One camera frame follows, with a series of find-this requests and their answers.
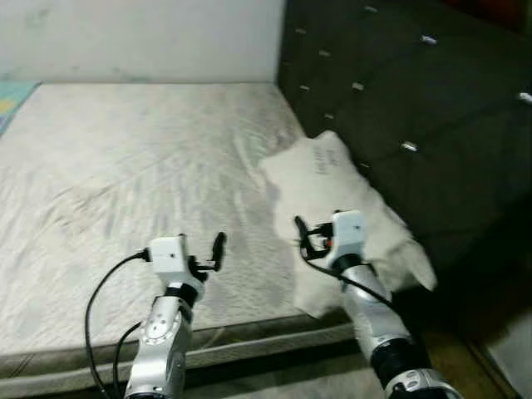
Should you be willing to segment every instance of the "tufted headboard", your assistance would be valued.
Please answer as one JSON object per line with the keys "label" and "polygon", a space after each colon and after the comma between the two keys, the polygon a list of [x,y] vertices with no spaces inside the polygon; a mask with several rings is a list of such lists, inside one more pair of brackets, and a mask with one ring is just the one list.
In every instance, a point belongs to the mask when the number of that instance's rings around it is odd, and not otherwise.
{"label": "tufted headboard", "polygon": [[342,137],[445,281],[532,242],[530,65],[526,37],[434,0],[288,0],[278,85],[308,136]]}

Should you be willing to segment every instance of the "black cable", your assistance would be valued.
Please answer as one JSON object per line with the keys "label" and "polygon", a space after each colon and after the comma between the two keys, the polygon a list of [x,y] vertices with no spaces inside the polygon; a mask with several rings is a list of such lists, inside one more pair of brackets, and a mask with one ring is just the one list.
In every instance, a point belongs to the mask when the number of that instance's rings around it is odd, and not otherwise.
{"label": "black cable", "polygon": [[115,358],[113,359],[113,387],[115,388],[115,395],[118,399],[121,399],[123,397],[122,393],[120,392],[120,387],[118,386],[118,362],[120,360],[120,350],[122,349],[124,341],[129,337],[131,333],[133,333],[138,327],[140,327],[140,325],[141,323],[138,322],[134,326],[130,327],[129,330],[124,332],[124,335],[122,335],[122,337],[116,344]]}
{"label": "black cable", "polygon": [[96,289],[91,295],[91,298],[89,299],[88,304],[86,305],[86,311],[85,311],[85,350],[86,350],[86,356],[89,361],[89,368],[91,369],[92,378],[94,379],[94,383],[98,386],[98,389],[100,390],[100,394],[105,399],[112,399],[109,395],[109,392],[107,392],[106,387],[104,386],[103,381],[101,380],[100,374],[96,370],[96,361],[94,360],[94,352],[92,351],[91,346],[91,309],[92,304],[94,303],[94,300],[96,299],[96,295],[100,292],[101,287],[103,284],[109,279],[109,277],[118,270],[122,265],[130,262],[133,259],[149,259],[149,254],[147,249],[139,252],[138,254],[134,254],[131,256],[128,256],[127,258],[121,260],[116,266],[114,266],[105,277],[100,281]]}
{"label": "black cable", "polygon": [[313,264],[312,262],[310,262],[307,258],[305,258],[305,256],[303,255],[303,249],[302,247],[299,247],[299,253],[301,254],[301,258],[303,258],[303,260],[305,261],[305,263],[310,266],[311,268],[317,270],[318,272],[322,272],[322,273],[325,273],[325,274],[328,274],[329,276],[333,276],[334,278],[337,278],[338,280],[342,281],[343,283],[347,283],[347,284],[350,284],[350,285],[354,285],[355,287],[357,288],[360,288],[362,291],[364,291],[365,293],[368,293],[370,294],[372,297],[374,297],[376,300],[378,300],[379,302],[385,304],[386,306],[388,306],[391,310],[393,310],[395,313],[397,314],[400,314],[399,311],[397,310],[397,307],[390,301],[388,301],[386,298],[384,298],[381,294],[379,293],[376,293],[375,291],[373,291],[372,289],[366,287],[365,285],[363,284],[360,284],[360,283],[357,283],[356,281],[352,281],[350,278],[347,278],[345,276],[342,276],[341,274],[339,273],[334,273],[330,270],[327,270],[326,268],[321,268],[319,266],[317,266],[316,264]]}
{"label": "black cable", "polygon": [[311,268],[317,270],[318,272],[322,272],[322,273],[325,273],[325,274],[327,274],[329,276],[337,278],[338,280],[342,281],[343,283],[350,284],[352,286],[360,288],[362,291],[364,291],[365,293],[368,293],[369,295],[374,297],[377,301],[379,301],[380,303],[386,305],[393,312],[395,312],[397,314],[397,316],[399,316],[399,318],[401,318],[402,321],[405,323],[406,328],[410,332],[414,343],[416,343],[419,347],[424,348],[423,352],[424,352],[424,355],[425,355],[425,358],[426,358],[425,360],[426,360],[427,364],[429,364],[429,365],[431,364],[431,359],[428,357],[428,354],[426,353],[425,344],[423,343],[423,339],[421,338],[421,335],[419,334],[417,329],[412,325],[412,322],[405,316],[405,314],[402,311],[399,310],[399,308],[397,306],[395,306],[391,301],[389,301],[386,298],[384,298],[381,294],[376,293],[375,291],[373,291],[372,289],[366,287],[365,285],[357,283],[356,281],[352,281],[350,278],[342,276],[339,273],[334,273],[334,272],[332,272],[330,270],[327,270],[326,268],[322,268],[320,266],[317,266],[316,264],[313,264],[312,262],[310,262],[304,256],[303,250],[304,250],[304,247],[300,246],[299,247],[299,253],[301,255],[301,258],[303,258],[303,260],[305,261],[305,263],[308,266],[310,266]]}

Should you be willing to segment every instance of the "mattress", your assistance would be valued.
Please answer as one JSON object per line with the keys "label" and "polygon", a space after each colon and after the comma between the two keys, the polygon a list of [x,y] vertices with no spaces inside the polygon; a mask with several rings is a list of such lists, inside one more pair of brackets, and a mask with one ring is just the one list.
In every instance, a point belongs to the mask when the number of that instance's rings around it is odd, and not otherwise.
{"label": "mattress", "polygon": [[[293,307],[293,251],[258,172],[301,136],[273,84],[39,86],[0,138],[0,397],[90,386],[92,290],[126,255],[178,233],[199,259],[218,231],[229,238],[195,305],[188,367],[349,339],[344,318]],[[141,262],[101,290],[91,335],[107,381],[112,345],[160,290]],[[122,378],[134,354],[126,345]]]}

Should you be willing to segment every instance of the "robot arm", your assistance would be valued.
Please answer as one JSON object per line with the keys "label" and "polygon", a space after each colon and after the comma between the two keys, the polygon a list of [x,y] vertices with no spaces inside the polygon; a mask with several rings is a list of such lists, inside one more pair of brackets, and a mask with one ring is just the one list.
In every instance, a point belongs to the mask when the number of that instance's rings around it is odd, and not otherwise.
{"label": "robot arm", "polygon": [[[321,224],[311,231],[301,218],[297,217],[295,222],[304,259],[307,262],[324,259],[325,264],[320,269],[341,279],[345,310],[353,321],[362,353],[375,370],[386,398],[460,398],[460,394],[431,369],[423,347],[415,342],[394,310],[391,294],[371,265],[363,263],[366,237],[362,214],[337,212],[332,216],[332,223]],[[324,238],[322,249],[313,247],[312,236]]]}
{"label": "robot arm", "polygon": [[185,354],[190,344],[192,307],[204,295],[206,270],[218,271],[224,255],[225,234],[214,241],[213,256],[199,265],[188,256],[186,237],[154,239],[150,243],[153,269],[165,285],[141,325],[139,352],[126,386],[127,399],[181,397],[185,384]]}

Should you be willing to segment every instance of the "white cloth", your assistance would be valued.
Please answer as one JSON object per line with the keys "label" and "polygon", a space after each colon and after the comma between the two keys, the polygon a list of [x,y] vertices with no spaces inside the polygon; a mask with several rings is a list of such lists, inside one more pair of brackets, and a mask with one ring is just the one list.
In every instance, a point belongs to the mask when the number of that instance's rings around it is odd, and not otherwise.
{"label": "white cloth", "polygon": [[[290,149],[263,160],[261,167],[278,191],[274,228],[280,237],[291,242],[297,239],[296,214],[312,226],[330,220],[335,209],[360,210],[367,224],[365,258],[375,266],[383,284],[392,291],[417,282],[429,289],[436,286],[423,248],[358,174],[334,132],[323,132],[314,140],[302,138]],[[314,317],[340,308],[338,281],[309,268],[299,258],[296,245],[293,252],[297,259],[294,306]]]}

